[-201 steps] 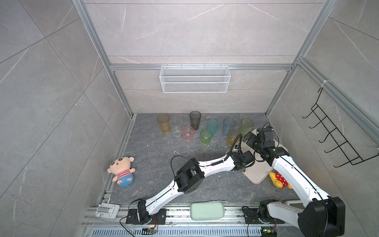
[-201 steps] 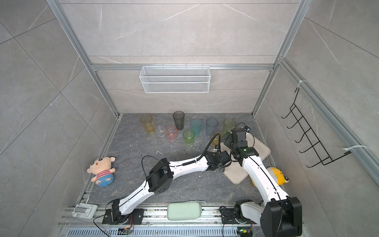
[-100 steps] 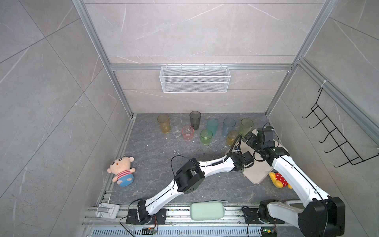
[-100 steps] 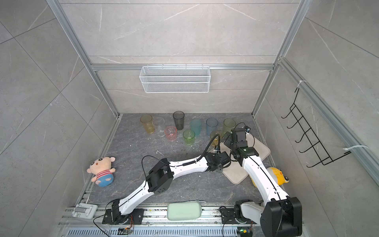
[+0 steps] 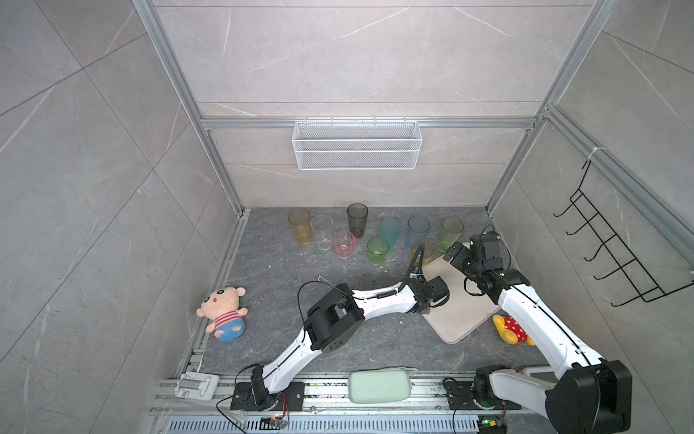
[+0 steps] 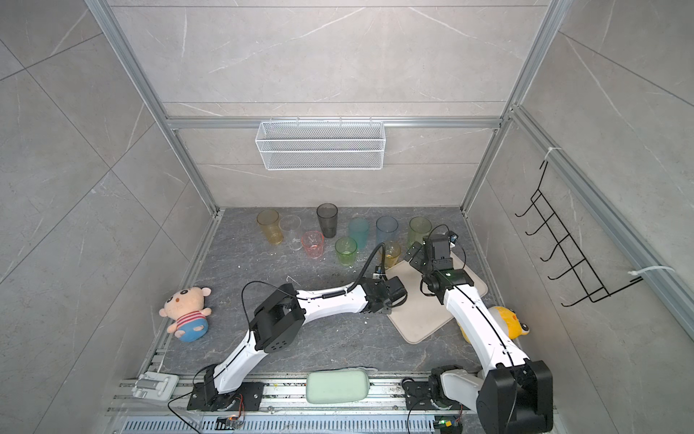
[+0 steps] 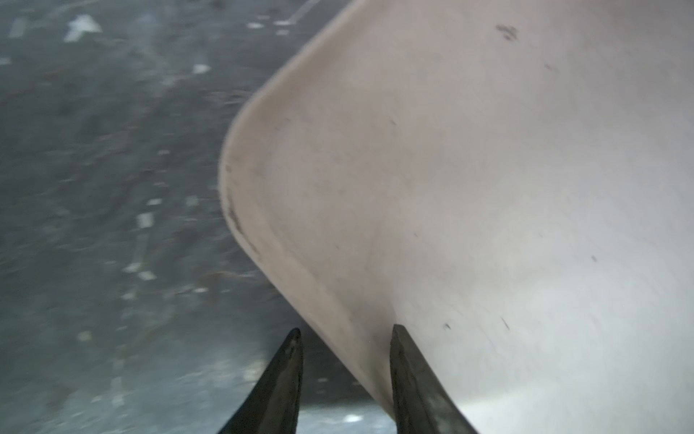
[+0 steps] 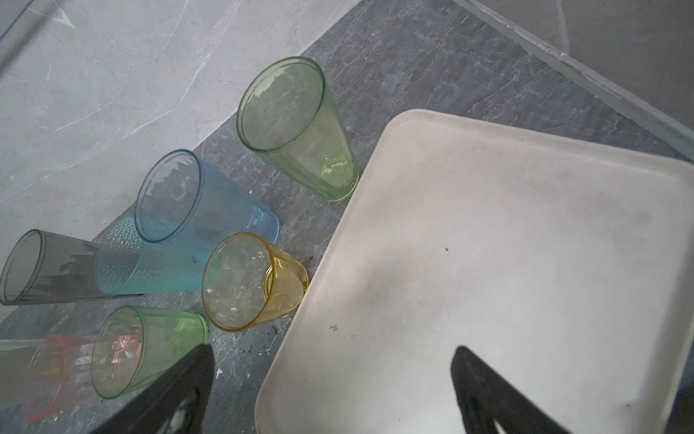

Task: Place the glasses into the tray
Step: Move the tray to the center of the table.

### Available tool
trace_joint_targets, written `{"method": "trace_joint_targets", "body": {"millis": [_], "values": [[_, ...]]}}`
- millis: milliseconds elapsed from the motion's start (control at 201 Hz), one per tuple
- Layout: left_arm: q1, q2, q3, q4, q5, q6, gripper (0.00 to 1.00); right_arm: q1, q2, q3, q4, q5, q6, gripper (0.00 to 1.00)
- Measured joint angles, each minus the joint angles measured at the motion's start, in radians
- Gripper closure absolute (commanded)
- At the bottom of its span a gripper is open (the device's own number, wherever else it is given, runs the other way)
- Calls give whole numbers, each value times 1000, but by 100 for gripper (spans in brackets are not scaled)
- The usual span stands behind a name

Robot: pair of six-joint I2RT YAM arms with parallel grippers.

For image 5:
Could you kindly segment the beige plastic tray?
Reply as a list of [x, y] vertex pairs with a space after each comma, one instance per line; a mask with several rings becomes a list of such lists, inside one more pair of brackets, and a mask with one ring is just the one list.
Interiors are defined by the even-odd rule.
[[450, 298], [442, 307], [432, 307], [424, 315], [428, 325], [447, 344], [453, 345], [471, 334], [499, 311], [488, 296], [473, 297], [464, 289], [463, 273], [442, 257], [432, 260], [423, 269], [427, 280], [440, 277], [446, 283]]

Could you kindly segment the dark grey glass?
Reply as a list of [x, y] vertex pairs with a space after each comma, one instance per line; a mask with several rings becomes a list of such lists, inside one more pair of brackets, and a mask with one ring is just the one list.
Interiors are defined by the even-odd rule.
[[365, 233], [368, 215], [369, 208], [365, 204], [354, 203], [347, 208], [349, 229], [357, 239]]

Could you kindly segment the clear glass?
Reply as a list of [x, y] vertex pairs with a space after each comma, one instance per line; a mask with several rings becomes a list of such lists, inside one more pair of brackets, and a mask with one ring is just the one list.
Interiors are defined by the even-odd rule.
[[318, 249], [321, 251], [329, 251], [332, 246], [332, 227], [333, 219], [325, 214], [316, 215], [312, 218], [311, 228], [314, 235], [314, 240]]

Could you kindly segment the tall yellow glass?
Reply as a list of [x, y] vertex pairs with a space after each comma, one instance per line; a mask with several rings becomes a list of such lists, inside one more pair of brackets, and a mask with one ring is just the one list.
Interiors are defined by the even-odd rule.
[[306, 209], [294, 209], [287, 220], [291, 226], [296, 242], [307, 245], [313, 238], [311, 214]]

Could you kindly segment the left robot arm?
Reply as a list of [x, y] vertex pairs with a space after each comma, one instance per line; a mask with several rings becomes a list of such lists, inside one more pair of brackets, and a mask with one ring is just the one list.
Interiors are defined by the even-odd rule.
[[417, 247], [403, 280], [371, 290], [352, 290], [345, 284], [330, 287], [303, 318], [303, 328], [280, 356], [253, 369], [251, 405], [266, 410], [293, 379], [321, 354], [344, 346], [364, 321], [389, 314], [428, 314], [445, 305], [450, 291], [442, 278], [426, 280], [422, 272], [424, 246]]

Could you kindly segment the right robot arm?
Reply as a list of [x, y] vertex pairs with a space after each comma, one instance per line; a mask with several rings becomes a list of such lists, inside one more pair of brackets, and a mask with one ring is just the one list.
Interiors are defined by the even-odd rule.
[[511, 401], [547, 418], [558, 433], [617, 433], [632, 421], [633, 377], [620, 361], [608, 361], [585, 344], [543, 302], [531, 282], [506, 269], [494, 231], [455, 242], [444, 259], [461, 271], [535, 343], [554, 382], [533, 377], [533, 369], [502, 366], [475, 373], [473, 396], [481, 408]]

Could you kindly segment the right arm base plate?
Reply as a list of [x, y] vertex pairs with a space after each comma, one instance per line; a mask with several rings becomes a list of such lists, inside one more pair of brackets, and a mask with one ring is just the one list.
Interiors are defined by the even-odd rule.
[[448, 377], [442, 381], [451, 410], [520, 410], [512, 401], [496, 397], [484, 380], [458, 381]]

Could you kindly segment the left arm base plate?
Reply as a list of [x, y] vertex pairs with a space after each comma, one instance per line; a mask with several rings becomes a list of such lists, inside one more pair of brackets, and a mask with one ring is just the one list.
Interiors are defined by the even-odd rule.
[[283, 392], [270, 393], [263, 383], [238, 383], [231, 396], [231, 410], [262, 412], [263, 410], [289, 410], [300, 412], [305, 399], [305, 384], [291, 383]]

